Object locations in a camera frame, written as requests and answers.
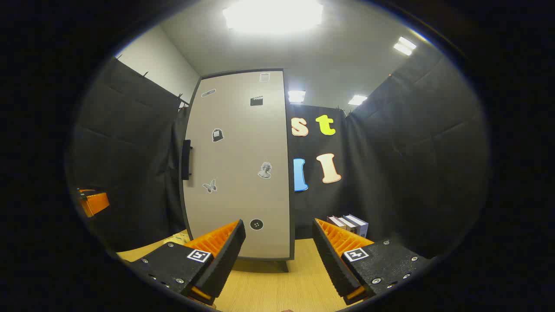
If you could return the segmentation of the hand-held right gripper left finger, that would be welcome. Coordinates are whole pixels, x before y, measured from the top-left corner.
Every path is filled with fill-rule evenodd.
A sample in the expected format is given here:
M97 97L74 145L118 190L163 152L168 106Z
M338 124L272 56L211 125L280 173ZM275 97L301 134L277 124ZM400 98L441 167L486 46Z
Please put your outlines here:
M169 241L125 263L142 278L212 306L222 293L245 238L245 225L237 220L185 244Z

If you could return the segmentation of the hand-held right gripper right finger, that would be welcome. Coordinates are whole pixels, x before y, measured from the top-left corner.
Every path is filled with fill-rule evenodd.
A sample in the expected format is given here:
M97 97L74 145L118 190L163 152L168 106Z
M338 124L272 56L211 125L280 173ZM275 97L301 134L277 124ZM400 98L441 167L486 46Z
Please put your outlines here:
M371 241L317 218L312 233L329 278L347 305L391 292L435 263L434 257L396 240Z

